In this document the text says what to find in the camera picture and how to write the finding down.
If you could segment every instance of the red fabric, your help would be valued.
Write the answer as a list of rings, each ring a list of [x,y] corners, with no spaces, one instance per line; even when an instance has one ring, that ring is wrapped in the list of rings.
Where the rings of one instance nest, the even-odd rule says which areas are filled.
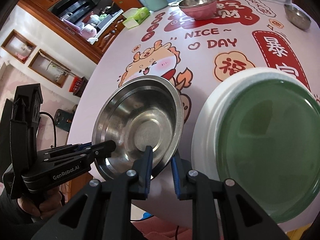
[[[161,220],[157,217],[151,217],[144,221],[134,222],[133,225],[142,232],[148,240],[175,240],[177,225]],[[179,227],[178,240],[191,240],[192,230]]]

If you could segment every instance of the human hand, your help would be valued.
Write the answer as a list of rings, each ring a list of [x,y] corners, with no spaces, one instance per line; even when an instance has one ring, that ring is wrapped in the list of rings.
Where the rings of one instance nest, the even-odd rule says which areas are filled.
[[[18,199],[18,205],[28,214],[35,217],[41,217],[43,220],[47,220],[52,217],[60,208],[62,208],[62,196],[59,190],[59,187],[48,190],[46,192],[47,199],[39,205],[39,209],[32,202],[32,200],[25,196],[22,196]]]

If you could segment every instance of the bowl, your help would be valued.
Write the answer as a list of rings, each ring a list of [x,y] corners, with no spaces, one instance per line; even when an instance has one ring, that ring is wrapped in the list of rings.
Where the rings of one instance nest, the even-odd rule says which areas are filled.
[[[306,15],[304,12],[288,4],[284,5],[284,11],[285,11],[285,14],[287,15],[287,19],[294,26],[302,30],[307,30],[310,28],[311,20],[308,17],[308,15]]]
[[[183,0],[179,3],[179,8],[195,20],[206,20],[216,12],[217,0]]]
[[[125,83],[104,104],[93,128],[93,144],[116,142],[110,158],[95,161],[100,175],[116,178],[151,145],[157,176],[177,150],[183,122],[179,92],[168,80],[148,75]]]

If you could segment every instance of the metal bowl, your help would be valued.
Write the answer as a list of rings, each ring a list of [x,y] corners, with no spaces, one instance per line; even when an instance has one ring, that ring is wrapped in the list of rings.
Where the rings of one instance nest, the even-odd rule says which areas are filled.
[[[180,95],[168,80],[148,75],[125,83],[104,104],[94,125],[93,144],[116,142],[110,158],[95,161],[100,175],[116,178],[151,145],[152,176],[157,176],[177,150],[182,127]]]
[[[179,3],[180,9],[196,8],[206,4],[210,4],[216,0],[183,0]]]
[[[307,30],[310,28],[311,20],[304,12],[288,4],[284,5],[284,11],[289,22],[291,22],[294,26],[302,30]]]

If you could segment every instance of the metal bolt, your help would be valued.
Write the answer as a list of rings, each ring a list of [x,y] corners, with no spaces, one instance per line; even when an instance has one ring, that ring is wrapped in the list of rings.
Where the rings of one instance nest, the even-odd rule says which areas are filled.
[[[91,187],[97,187],[99,185],[99,181],[97,179],[92,179],[89,181],[89,185]]]
[[[191,177],[196,177],[196,176],[198,176],[199,173],[196,170],[191,170],[191,171],[188,172],[188,174]]]
[[[129,176],[129,177],[133,177],[133,176],[135,176],[137,174],[137,172],[135,171],[135,170],[128,170],[127,171],[127,175]]]
[[[233,179],[226,179],[225,184],[229,187],[232,187],[235,185],[235,181]]]

